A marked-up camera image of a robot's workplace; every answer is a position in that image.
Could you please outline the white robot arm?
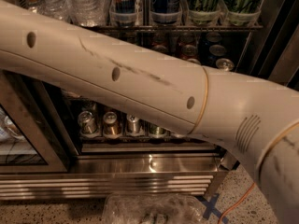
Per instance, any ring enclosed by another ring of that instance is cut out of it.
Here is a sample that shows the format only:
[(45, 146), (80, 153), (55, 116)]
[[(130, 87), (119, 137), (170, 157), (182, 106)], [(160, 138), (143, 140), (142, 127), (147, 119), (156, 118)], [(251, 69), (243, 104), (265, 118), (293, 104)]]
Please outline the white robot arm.
[(268, 80), (200, 66), (0, 0), (1, 67), (79, 91), (175, 133), (218, 141), (282, 224), (299, 221), (299, 97)]

